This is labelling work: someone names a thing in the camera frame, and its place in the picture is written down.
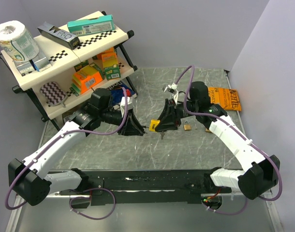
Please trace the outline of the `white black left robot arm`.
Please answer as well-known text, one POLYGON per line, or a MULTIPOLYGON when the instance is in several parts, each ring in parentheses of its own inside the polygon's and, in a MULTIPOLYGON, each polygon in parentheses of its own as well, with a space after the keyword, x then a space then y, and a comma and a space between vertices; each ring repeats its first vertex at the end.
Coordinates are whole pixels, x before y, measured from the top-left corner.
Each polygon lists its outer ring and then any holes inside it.
POLYGON ((133 100, 133 97, 124 95, 120 108, 116 110, 111 105, 110 90, 96 89, 47 143, 22 161, 13 159, 9 163, 10 191, 15 191, 32 206, 58 191, 70 189, 77 194, 85 193, 89 187, 89 177, 83 171, 73 168, 50 174, 51 168, 71 147, 90 134, 142 136, 145 131, 133 113, 133 100))

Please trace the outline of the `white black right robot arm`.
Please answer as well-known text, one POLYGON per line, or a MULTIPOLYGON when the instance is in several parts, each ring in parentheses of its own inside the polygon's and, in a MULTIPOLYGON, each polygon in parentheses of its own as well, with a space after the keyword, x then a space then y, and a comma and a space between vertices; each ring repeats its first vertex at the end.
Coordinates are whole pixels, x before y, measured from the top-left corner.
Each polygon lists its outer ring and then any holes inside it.
POLYGON ((163 87, 173 97, 165 99, 164 109, 155 126, 155 132, 177 130, 181 119, 195 115, 196 120, 216 135, 232 152, 240 163, 241 170, 218 168, 204 180, 208 192, 216 192, 220 187, 239 189, 244 196, 253 200, 276 186, 279 181, 279 159, 263 155, 250 139, 247 139, 234 124, 227 112, 218 104, 211 103, 208 87, 204 82, 193 82, 186 102, 178 101, 179 92, 175 83, 163 87))

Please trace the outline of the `yellow padlock with keys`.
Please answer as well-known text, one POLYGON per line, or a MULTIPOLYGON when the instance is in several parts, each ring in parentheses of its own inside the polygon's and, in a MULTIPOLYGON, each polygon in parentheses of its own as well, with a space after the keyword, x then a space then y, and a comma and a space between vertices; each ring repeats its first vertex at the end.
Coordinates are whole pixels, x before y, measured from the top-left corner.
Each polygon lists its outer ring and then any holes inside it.
POLYGON ((163 130, 160 130, 160 131, 156 131, 156 127, 160 124, 160 120, 158 119, 152 119, 151 122, 150 122, 150 125, 148 127, 148 130, 151 131, 151 132, 157 132, 160 134, 160 137, 161 137, 161 140, 163 140, 164 138, 164 135, 165 135, 165 131, 163 130))

